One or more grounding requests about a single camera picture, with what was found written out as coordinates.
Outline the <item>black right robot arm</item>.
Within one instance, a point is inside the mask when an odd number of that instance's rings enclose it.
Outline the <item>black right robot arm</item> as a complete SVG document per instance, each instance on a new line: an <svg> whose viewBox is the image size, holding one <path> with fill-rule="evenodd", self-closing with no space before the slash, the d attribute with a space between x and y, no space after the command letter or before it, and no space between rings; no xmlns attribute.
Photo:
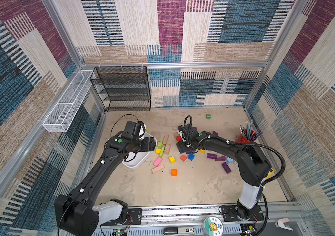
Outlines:
<svg viewBox="0 0 335 236"><path fill-rule="evenodd" d="M239 168L244 181L243 189L237 201L235 211L240 220L249 220L257 209L263 189L269 182L279 178L286 169L283 156L275 149L255 142L238 143L221 138L207 131L198 132L193 129L193 118L187 116L184 124L177 128L181 141L177 143L180 153L190 151L192 154L199 150L214 151L233 159ZM274 153L281 161L281 168L274 176L268 178L272 168L263 149Z"/></svg>

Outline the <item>white plastic storage bin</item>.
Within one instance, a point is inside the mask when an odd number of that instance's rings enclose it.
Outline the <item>white plastic storage bin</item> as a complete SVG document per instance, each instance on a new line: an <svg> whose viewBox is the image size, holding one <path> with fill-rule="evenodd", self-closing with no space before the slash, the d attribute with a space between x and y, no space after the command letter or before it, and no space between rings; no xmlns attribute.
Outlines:
<svg viewBox="0 0 335 236"><path fill-rule="evenodd" d="M155 151L155 147L151 148L149 151L146 152L138 152L135 154L134 152L130 152L126 157L126 160L122 161L122 164L125 165L127 168L132 170L138 169L147 159L148 157Z"/></svg>

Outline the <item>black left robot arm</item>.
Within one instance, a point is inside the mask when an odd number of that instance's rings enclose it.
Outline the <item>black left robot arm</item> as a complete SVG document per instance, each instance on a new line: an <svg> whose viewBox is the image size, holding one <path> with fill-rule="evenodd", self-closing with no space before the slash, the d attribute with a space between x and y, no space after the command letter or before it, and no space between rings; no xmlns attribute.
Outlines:
<svg viewBox="0 0 335 236"><path fill-rule="evenodd" d="M103 153L86 177L67 196L61 194L54 202L58 230L75 236L90 236L97 226L108 221L122 224L128 220L128 205L112 199L95 205L103 186L114 170L129 153L150 152L156 147L153 137L145 137L146 126L142 121L128 121L123 131L112 136Z"/></svg>

